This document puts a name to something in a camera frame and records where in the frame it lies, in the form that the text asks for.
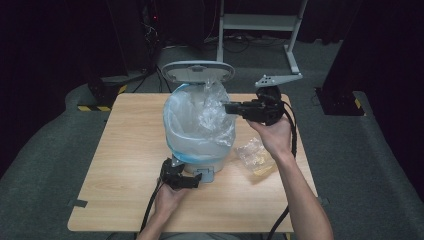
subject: gray floor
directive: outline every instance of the gray floor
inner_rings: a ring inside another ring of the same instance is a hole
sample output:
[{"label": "gray floor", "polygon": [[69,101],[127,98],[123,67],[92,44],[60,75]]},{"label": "gray floor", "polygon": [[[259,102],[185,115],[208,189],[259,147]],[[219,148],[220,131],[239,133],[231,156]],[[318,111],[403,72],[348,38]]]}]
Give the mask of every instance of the gray floor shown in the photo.
[{"label": "gray floor", "polygon": [[[365,108],[363,117],[326,116],[319,106],[314,87],[322,85],[339,46],[297,43],[294,54],[304,78],[281,86],[296,112],[318,194],[330,202],[325,210],[335,237],[424,239],[423,203],[385,142],[365,94],[355,93]],[[232,51],[242,47],[226,44]],[[234,80],[224,84],[227,91],[253,93],[253,83],[263,74],[288,74],[281,47],[250,46],[242,53],[225,52],[224,61],[236,69]],[[214,58],[215,51],[176,47],[163,50],[159,66]],[[158,92],[159,83],[157,75],[152,75],[137,92]],[[138,84],[129,84],[127,92]],[[67,229],[69,202],[79,193],[109,116],[77,111],[76,105],[89,99],[85,85],[71,91],[67,110],[31,138],[1,179],[0,239],[100,240],[110,234]],[[120,233],[113,239],[131,237]],[[240,237],[260,239],[257,234]]]}]

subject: metal frame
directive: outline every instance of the metal frame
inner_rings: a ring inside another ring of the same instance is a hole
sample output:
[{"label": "metal frame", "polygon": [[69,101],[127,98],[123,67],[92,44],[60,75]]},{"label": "metal frame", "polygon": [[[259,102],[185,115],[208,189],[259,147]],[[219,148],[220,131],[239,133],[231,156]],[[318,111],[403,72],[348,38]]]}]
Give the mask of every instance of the metal frame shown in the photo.
[{"label": "metal frame", "polygon": [[[284,52],[290,64],[292,75],[298,75],[297,79],[301,79],[299,67],[293,55],[293,47],[296,42],[297,34],[303,20],[306,4],[308,0],[302,0],[300,10],[296,16],[271,16],[271,15],[246,15],[246,14],[225,14],[224,0],[221,0],[221,10],[219,19],[219,37],[216,60],[223,62],[223,40],[224,29],[247,29],[247,30],[270,30],[270,31],[291,31],[290,42],[284,45]],[[278,81],[285,81],[284,76],[274,76]]]}]

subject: forearm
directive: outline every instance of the forearm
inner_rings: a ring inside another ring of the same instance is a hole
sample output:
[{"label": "forearm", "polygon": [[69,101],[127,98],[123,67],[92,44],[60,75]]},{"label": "forearm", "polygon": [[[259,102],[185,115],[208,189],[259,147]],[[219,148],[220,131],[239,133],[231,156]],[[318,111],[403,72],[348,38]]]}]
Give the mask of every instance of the forearm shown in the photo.
[{"label": "forearm", "polygon": [[137,240],[156,240],[159,239],[162,230],[168,221],[167,216],[153,214],[146,224],[146,227],[138,235]]},{"label": "forearm", "polygon": [[276,157],[286,191],[290,218],[298,239],[333,239],[327,215],[307,184],[293,155]]}]

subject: white shelf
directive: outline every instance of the white shelf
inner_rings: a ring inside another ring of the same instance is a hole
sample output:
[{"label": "white shelf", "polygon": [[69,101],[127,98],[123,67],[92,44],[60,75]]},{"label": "white shelf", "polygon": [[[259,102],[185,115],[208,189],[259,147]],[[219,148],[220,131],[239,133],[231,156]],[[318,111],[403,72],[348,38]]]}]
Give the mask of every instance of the white shelf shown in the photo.
[{"label": "white shelf", "polygon": [[224,29],[293,31],[296,16],[225,14]]}]

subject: clear plastic bag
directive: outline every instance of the clear plastic bag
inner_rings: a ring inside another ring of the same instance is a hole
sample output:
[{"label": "clear plastic bag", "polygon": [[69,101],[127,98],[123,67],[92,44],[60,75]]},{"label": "clear plastic bag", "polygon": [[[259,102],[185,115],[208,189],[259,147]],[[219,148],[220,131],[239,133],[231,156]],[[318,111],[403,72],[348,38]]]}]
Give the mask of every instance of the clear plastic bag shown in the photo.
[{"label": "clear plastic bag", "polygon": [[251,139],[245,146],[234,150],[246,168],[257,176],[265,174],[275,165],[274,159],[265,149],[262,141],[257,138]]},{"label": "clear plastic bag", "polygon": [[166,101],[164,125],[173,154],[189,163],[224,159],[234,143],[236,116],[225,113],[229,96],[220,81],[183,84]]}]

